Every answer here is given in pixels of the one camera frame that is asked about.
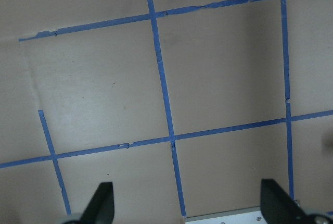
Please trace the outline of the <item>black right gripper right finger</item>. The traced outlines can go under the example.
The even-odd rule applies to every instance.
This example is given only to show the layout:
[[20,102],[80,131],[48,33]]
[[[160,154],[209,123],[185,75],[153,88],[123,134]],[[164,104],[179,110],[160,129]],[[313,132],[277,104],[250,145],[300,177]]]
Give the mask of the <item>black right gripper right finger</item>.
[[269,224],[309,222],[307,214],[274,179],[261,180],[260,210]]

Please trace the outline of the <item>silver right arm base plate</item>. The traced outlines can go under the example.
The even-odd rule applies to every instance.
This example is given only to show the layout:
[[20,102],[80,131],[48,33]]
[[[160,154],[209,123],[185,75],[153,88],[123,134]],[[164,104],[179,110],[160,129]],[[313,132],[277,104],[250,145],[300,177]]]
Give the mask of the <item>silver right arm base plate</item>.
[[260,207],[242,208],[229,210],[220,213],[206,214],[185,218],[186,224],[261,224],[267,223],[264,219]]

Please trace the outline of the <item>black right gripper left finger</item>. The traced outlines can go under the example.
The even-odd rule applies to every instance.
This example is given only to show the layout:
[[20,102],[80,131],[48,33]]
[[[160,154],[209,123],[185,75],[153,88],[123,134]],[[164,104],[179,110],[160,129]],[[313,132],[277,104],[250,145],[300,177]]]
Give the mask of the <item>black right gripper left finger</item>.
[[85,211],[80,223],[113,223],[115,215],[113,183],[99,184]]

